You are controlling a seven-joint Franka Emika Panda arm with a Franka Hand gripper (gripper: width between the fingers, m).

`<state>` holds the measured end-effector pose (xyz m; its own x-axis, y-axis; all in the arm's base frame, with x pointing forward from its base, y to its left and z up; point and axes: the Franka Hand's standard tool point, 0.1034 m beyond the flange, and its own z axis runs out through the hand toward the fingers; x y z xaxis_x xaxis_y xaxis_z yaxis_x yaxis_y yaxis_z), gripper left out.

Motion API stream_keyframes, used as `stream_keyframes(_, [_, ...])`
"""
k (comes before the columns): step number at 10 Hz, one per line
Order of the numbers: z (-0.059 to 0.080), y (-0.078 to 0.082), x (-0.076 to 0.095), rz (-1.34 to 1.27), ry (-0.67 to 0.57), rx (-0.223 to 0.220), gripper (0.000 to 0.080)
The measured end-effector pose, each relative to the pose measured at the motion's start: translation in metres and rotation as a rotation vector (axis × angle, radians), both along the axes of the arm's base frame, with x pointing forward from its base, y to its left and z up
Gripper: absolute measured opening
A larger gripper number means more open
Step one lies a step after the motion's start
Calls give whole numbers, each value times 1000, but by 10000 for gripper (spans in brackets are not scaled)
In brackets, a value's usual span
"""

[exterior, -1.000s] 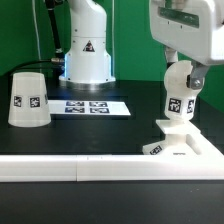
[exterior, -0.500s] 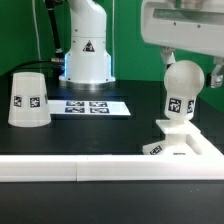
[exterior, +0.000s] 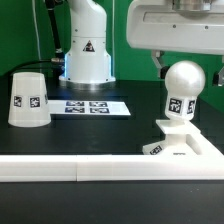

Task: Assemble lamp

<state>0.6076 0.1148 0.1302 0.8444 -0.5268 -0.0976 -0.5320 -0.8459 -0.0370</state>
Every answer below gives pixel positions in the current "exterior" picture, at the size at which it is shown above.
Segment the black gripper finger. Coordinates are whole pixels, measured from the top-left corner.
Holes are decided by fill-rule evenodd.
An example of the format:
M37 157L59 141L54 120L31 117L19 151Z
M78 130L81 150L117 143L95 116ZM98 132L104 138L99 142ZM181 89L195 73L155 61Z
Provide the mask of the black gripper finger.
M222 56L223 67L219 72L215 72L213 75L212 84L214 86L224 86L224 55Z

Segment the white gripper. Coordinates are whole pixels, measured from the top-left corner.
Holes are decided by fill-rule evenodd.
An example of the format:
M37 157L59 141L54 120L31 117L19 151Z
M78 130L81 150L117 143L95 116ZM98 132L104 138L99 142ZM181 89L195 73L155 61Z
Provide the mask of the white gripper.
M169 66L163 51L224 55L224 0L186 6L179 0L133 0L126 37L132 48L150 49L158 77Z

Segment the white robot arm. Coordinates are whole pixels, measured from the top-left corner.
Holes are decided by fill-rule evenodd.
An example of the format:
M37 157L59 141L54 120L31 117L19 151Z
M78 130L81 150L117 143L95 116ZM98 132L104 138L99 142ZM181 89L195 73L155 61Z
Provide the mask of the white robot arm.
M44 0L51 21L61 85L98 89L115 82L106 51L105 10L94 0ZM54 8L68 3L71 47L61 48ZM168 66L165 52L220 55L224 58L224 0L133 0L126 38L133 48L149 49L159 77Z

